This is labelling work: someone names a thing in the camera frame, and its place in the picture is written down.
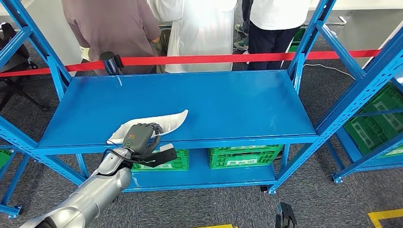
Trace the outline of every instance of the green plastic crate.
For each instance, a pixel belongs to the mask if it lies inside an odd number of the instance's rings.
[[[189,170],[189,151],[180,149],[176,150],[177,159],[151,168],[141,164],[134,164],[132,171],[187,171]]]
[[[288,52],[296,52],[299,44],[301,43],[302,37],[305,34],[306,27],[302,27],[295,34],[294,39],[291,42],[291,46],[288,49]]]
[[[398,108],[403,108],[403,94],[389,82],[357,113]],[[344,125],[344,128],[353,138],[360,152],[366,155],[403,132],[403,114],[354,117]]]
[[[284,145],[210,148],[210,169],[269,165]]]
[[[11,151],[7,149],[0,149],[0,169],[7,163],[10,159]]]

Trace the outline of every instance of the white lab coat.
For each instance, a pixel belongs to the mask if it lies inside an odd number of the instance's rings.
[[[147,0],[155,18],[172,21],[168,56],[232,54],[236,0]],[[170,64],[168,73],[231,71],[232,63]]]

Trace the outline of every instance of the yellow floor marking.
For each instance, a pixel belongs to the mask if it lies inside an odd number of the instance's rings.
[[[374,224],[375,228],[382,228],[379,220],[403,217],[403,209],[371,212],[368,213],[368,216],[371,219],[372,223]]]
[[[203,227],[203,228],[233,228],[233,226],[231,224],[227,224],[227,225],[220,225],[220,226],[214,226],[214,227]]]

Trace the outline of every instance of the red barrier tape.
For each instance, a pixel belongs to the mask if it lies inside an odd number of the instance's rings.
[[[354,58],[374,57],[380,50],[356,50],[349,51]],[[292,60],[295,53],[270,53],[270,54],[250,54],[250,55],[214,55],[214,56],[170,56],[170,57],[123,57],[124,66],[142,65],[166,65],[166,64],[194,64],[194,63],[244,63]],[[338,59],[339,56],[334,51],[314,51],[310,52],[307,60],[314,59]],[[66,66],[67,71],[86,71],[104,69],[102,61],[73,64]],[[28,76],[50,74],[49,68],[35,70],[23,70],[15,72],[0,73],[0,77]]]

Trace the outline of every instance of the shelf foot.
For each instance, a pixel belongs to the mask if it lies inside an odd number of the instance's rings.
[[[18,217],[18,215],[21,213],[22,205],[15,206],[14,208],[17,209],[18,212],[16,214],[10,214],[9,219],[16,219]]]
[[[343,183],[343,179],[342,179],[341,177],[334,178],[335,174],[336,174],[336,173],[333,173],[333,174],[332,174],[333,182],[336,183],[336,184],[341,184],[341,183]]]
[[[269,195],[275,195],[276,194],[276,190],[269,189],[269,187],[267,185],[261,185],[260,186],[260,191],[264,192],[266,194],[269,194]]]

